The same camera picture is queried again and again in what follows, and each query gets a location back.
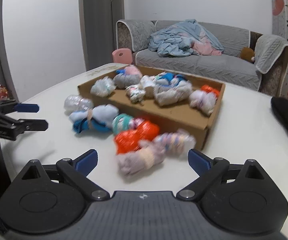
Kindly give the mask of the pink plastic child chair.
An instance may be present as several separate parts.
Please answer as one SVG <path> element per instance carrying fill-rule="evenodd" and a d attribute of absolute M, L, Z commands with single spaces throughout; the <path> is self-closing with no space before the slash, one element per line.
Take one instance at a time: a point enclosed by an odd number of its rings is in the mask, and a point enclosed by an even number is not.
<path fill-rule="evenodd" d="M 132 64 L 133 55 L 129 48 L 119 48 L 112 52 L 113 63 Z"/>

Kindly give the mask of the clear plastic bag roll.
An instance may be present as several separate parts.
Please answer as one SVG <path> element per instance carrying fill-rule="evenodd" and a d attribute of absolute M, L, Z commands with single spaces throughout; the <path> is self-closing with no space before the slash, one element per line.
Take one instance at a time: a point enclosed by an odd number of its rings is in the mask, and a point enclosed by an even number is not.
<path fill-rule="evenodd" d="M 64 101 L 64 109 L 67 112 L 88 111 L 93 109 L 94 104 L 90 99 L 83 98 L 80 95 L 70 95 Z"/>

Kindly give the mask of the blue grey knit bundle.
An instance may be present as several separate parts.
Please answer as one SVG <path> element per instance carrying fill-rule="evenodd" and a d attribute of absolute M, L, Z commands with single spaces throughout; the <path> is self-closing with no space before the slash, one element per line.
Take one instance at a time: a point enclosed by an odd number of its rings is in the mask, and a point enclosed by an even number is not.
<path fill-rule="evenodd" d="M 83 131 L 96 130 L 110 132 L 113 120 L 119 115 L 119 109 L 113 105 L 99 105 L 87 111 L 75 111 L 69 115 L 73 123 L 73 131 L 77 134 Z"/>

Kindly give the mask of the light blue blanket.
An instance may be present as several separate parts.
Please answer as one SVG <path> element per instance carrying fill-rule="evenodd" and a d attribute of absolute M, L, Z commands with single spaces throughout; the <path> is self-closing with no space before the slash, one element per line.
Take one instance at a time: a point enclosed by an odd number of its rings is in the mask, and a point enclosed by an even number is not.
<path fill-rule="evenodd" d="M 211 32 L 196 20 L 185 20 L 170 25 L 150 35 L 148 49 L 159 57 L 186 57 L 198 55 L 193 49 L 195 41 L 209 42 L 216 50 L 224 52 L 224 47 Z"/>

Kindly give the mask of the grey sock roll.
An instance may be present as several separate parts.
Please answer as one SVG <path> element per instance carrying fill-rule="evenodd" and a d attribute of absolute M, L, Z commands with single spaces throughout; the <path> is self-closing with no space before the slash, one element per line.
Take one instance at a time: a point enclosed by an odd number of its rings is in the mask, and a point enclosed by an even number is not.
<path fill-rule="evenodd" d="M 131 85 L 137 85 L 141 80 L 139 75 L 125 75 L 125 74 L 117 74 L 113 78 L 113 82 L 115 83 L 118 89 L 125 89 Z"/>

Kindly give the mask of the teal banded patterned bundle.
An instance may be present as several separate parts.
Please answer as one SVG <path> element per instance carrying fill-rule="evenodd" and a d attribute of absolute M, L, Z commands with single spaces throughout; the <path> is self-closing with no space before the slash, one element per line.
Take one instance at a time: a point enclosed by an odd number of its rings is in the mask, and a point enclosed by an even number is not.
<path fill-rule="evenodd" d="M 120 132 L 136 129 L 136 122 L 133 116 L 127 114 L 119 114 L 112 123 L 112 131 L 114 135 Z"/>

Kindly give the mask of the lilac sock roll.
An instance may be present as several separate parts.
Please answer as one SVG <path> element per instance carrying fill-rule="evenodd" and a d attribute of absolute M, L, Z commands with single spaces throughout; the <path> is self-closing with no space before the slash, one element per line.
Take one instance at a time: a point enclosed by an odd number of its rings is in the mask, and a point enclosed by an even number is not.
<path fill-rule="evenodd" d="M 118 154 L 116 157 L 119 171 L 125 176 L 149 170 L 162 163 L 166 157 L 165 147 L 157 142 L 140 140 L 139 145 L 137 151 Z"/>

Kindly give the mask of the blue teal knit sock bundle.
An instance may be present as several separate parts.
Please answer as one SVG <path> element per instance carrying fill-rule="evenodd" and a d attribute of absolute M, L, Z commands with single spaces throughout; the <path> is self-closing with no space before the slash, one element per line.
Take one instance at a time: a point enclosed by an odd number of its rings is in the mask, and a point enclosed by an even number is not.
<path fill-rule="evenodd" d="M 155 77 L 155 83 L 162 86 L 175 87 L 183 82 L 187 82 L 183 75 L 170 72 L 163 72 Z"/>

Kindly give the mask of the pink fluffy pompom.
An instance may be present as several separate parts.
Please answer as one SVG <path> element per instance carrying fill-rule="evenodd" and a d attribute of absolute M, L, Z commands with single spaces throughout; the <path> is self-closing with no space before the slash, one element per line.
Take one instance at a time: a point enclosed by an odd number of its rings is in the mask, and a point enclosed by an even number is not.
<path fill-rule="evenodd" d="M 142 77 L 142 73 L 135 65 L 128 65 L 125 66 L 123 69 L 116 70 L 116 74 L 123 74 L 123 75 L 138 75 Z"/>

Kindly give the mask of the pink white bubble wrap bundle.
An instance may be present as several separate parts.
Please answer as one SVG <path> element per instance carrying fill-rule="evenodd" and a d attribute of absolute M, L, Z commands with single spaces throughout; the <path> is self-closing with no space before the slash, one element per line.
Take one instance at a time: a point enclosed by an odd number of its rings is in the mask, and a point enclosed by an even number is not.
<path fill-rule="evenodd" d="M 195 90 L 188 97 L 189 106 L 200 110 L 204 115 L 210 116 L 215 107 L 217 97 L 213 92 L 205 92 L 202 90 Z"/>

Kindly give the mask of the orange plastic bag bundle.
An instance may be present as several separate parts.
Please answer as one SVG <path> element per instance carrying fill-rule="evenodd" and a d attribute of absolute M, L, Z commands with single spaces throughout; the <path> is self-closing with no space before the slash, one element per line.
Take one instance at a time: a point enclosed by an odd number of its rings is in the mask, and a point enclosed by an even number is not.
<path fill-rule="evenodd" d="M 215 88 L 213 88 L 213 87 L 211 87 L 209 85 L 203 85 L 200 90 L 202 90 L 202 91 L 204 91 L 206 93 L 213 93 L 213 94 L 215 94 L 216 98 L 218 98 L 219 95 L 220 95 L 220 91 L 219 90 L 217 90 L 217 89 L 215 89 Z"/>

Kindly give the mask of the white blue striped roll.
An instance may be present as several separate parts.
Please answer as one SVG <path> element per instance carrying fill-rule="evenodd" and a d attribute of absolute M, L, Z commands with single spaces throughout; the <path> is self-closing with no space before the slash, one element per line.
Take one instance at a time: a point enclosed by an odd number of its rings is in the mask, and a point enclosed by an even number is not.
<path fill-rule="evenodd" d="M 144 75 L 140 80 L 140 86 L 145 91 L 145 96 L 147 98 L 154 98 L 155 82 L 150 76 Z"/>

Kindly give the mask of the grey covered sofa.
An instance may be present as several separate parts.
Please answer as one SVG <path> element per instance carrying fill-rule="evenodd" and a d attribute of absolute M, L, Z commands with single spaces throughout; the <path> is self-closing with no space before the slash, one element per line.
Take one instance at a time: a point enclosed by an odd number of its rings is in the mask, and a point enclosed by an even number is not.
<path fill-rule="evenodd" d="M 117 48 L 138 66 L 186 72 L 281 96 L 288 43 L 277 35 L 206 22 L 118 20 Z"/>

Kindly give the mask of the pastel plastic bundle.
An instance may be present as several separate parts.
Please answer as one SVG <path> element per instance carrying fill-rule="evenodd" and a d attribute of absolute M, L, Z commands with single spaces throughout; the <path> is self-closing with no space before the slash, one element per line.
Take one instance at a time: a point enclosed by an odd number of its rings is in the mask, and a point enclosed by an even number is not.
<path fill-rule="evenodd" d="M 184 130 L 174 133 L 163 133 L 153 139 L 153 142 L 164 148 L 167 155 L 181 156 L 187 154 L 196 145 L 196 139 Z"/>

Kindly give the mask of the white knit blue trim bundle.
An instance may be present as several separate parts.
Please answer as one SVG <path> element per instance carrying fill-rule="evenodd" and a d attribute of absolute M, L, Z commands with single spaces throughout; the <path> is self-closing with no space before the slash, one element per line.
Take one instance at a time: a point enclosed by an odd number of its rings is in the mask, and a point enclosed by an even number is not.
<path fill-rule="evenodd" d="M 154 87 L 154 99 L 159 106 L 168 106 L 188 99 L 192 92 L 193 87 L 189 81 L 180 83 L 175 87 L 156 85 Z"/>

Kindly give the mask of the brown plush toy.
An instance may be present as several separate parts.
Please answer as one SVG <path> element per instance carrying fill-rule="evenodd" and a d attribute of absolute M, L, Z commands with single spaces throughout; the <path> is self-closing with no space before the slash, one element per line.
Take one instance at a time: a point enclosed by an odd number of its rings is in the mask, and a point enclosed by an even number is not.
<path fill-rule="evenodd" d="M 241 49 L 240 58 L 250 63 L 255 62 L 255 52 L 253 49 L 244 47 Z"/>

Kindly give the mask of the white green spotted sock roll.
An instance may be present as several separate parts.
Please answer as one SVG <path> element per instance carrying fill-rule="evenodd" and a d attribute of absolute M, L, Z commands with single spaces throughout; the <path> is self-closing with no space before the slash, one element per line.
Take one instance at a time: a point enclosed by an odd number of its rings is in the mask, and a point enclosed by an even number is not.
<path fill-rule="evenodd" d="M 132 103 L 141 103 L 146 92 L 140 85 L 131 85 L 126 88 L 126 94 Z"/>

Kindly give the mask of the bubble wrap roll teal band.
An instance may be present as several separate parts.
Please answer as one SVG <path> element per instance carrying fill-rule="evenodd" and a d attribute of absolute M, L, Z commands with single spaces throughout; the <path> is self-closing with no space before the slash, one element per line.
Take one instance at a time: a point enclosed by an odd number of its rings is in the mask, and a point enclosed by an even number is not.
<path fill-rule="evenodd" d="M 95 84 L 91 87 L 91 94 L 100 96 L 103 98 L 108 97 L 116 89 L 114 81 L 105 76 L 102 79 L 98 79 Z"/>

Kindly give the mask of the pink cloth on sofa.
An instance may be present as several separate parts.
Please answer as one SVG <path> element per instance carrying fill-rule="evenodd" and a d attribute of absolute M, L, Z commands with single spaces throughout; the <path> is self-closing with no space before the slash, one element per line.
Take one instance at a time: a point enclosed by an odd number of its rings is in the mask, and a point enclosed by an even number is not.
<path fill-rule="evenodd" d="M 220 56 L 222 54 L 221 51 L 213 48 L 209 42 L 202 43 L 200 41 L 195 41 L 192 49 L 197 54 L 204 56 Z"/>

